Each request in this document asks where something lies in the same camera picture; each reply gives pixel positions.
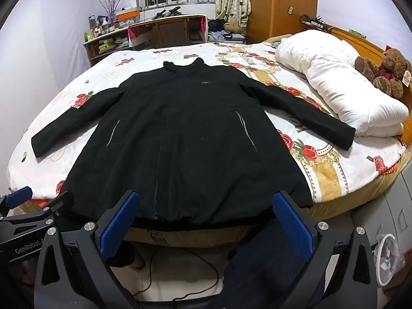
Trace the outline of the black coat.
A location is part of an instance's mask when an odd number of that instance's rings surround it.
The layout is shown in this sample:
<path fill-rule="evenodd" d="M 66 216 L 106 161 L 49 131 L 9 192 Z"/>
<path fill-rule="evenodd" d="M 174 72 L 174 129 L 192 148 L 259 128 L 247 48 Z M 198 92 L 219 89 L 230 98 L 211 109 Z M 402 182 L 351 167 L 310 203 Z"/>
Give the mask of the black coat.
<path fill-rule="evenodd" d="M 355 131 L 306 100 L 232 66 L 171 62 L 132 75 L 68 109 L 32 137 L 36 157 L 92 121 L 95 131 L 62 190 L 73 208 L 99 219 L 126 191 L 144 217 L 185 227 L 237 225 L 286 191 L 312 206 L 304 174 L 265 113 L 279 109 L 348 150 Z"/>

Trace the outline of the pile of clothes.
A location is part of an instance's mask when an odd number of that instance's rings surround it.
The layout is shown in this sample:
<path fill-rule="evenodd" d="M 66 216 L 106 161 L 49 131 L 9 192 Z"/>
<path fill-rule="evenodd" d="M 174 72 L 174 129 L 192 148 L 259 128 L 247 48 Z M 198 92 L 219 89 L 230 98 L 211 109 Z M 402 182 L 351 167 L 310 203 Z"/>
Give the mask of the pile of clothes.
<path fill-rule="evenodd" d="M 246 28 L 225 20 L 208 20 L 209 42 L 245 44 Z"/>

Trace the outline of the white folded duvet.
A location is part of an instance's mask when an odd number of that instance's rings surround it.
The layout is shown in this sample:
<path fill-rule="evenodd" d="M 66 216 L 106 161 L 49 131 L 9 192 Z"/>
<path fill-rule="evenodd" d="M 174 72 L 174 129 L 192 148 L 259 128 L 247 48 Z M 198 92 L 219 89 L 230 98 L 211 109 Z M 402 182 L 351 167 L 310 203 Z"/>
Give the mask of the white folded duvet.
<path fill-rule="evenodd" d="M 306 30 L 281 40 L 277 62 L 306 76 L 327 106 L 357 137 L 393 137 L 404 132 L 406 105 L 385 95 L 355 70 L 356 49 L 345 40 Z"/>

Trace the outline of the brown teddy bear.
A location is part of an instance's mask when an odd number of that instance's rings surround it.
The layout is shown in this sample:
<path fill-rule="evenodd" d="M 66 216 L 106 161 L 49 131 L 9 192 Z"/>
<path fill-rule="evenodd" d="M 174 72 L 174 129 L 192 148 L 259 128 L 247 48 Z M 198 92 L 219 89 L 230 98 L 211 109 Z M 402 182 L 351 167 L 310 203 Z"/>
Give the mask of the brown teddy bear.
<path fill-rule="evenodd" d="M 357 57 L 355 70 L 365 76 L 375 88 L 400 100 L 411 81 L 411 62 L 395 48 L 388 48 L 378 66 L 371 59 Z"/>

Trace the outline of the orange storage box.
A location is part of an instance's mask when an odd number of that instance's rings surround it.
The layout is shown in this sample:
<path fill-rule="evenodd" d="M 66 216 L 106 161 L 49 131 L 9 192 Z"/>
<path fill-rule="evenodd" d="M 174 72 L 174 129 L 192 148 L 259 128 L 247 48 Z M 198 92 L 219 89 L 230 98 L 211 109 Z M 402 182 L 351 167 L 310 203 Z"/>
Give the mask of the orange storage box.
<path fill-rule="evenodd" d="M 119 22 L 130 19 L 130 18 L 139 19 L 140 8 L 133 7 L 133 8 L 122 9 L 121 11 L 117 11 L 115 15 L 117 16 L 117 20 Z"/>

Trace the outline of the wooden shelf with items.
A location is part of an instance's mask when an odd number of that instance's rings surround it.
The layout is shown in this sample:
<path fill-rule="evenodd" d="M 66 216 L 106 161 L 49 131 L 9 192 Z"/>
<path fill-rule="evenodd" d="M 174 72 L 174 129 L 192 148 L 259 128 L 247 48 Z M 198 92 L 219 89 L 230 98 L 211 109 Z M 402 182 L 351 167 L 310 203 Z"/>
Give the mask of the wooden shelf with items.
<path fill-rule="evenodd" d="M 129 48 L 128 27 L 111 29 L 101 27 L 87 33 L 83 46 L 91 67 L 110 54 Z"/>

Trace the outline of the wooden desk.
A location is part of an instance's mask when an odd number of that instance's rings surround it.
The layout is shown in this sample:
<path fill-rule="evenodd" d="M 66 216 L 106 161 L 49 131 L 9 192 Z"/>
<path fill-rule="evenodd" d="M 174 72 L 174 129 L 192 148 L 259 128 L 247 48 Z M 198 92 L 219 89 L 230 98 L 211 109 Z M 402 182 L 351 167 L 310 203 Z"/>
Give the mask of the wooden desk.
<path fill-rule="evenodd" d="M 128 27 L 130 47 L 165 48 L 206 43 L 205 15 L 179 15 L 139 22 Z"/>

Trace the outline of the orange wooden wardrobe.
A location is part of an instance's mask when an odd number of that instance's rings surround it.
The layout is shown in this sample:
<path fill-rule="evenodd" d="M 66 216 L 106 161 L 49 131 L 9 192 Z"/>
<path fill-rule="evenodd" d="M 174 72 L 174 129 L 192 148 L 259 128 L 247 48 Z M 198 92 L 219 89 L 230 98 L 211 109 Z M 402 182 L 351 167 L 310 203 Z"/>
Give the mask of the orange wooden wardrobe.
<path fill-rule="evenodd" d="M 301 23 L 300 17 L 315 18 L 317 6 L 318 0 L 251 0 L 246 42 L 253 44 L 304 31 L 307 26 Z"/>

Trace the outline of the grey cabinet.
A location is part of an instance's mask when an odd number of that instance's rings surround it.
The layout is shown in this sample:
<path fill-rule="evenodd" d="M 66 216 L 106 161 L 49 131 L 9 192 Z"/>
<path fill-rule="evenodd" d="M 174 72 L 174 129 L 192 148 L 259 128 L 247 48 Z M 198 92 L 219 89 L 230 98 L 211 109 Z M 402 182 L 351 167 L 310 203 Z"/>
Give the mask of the grey cabinet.
<path fill-rule="evenodd" d="M 366 230 L 370 245 L 379 235 L 392 234 L 400 253 L 411 250 L 411 196 L 403 180 L 398 179 L 380 197 L 364 204 L 352 214 L 355 226 Z"/>

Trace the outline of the rose print bed sheet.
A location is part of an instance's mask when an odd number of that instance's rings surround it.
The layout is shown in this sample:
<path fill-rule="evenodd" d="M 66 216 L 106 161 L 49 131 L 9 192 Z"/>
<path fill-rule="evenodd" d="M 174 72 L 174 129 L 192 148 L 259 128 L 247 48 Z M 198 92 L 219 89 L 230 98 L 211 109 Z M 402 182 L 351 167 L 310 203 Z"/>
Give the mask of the rose print bed sheet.
<path fill-rule="evenodd" d="M 262 209 L 279 190 L 352 209 L 410 161 L 396 137 L 342 123 L 264 45 L 203 44 L 110 54 L 33 120 L 6 177 L 39 205 L 70 190 L 90 213 L 135 190 L 150 216 L 175 219 L 235 199 Z"/>

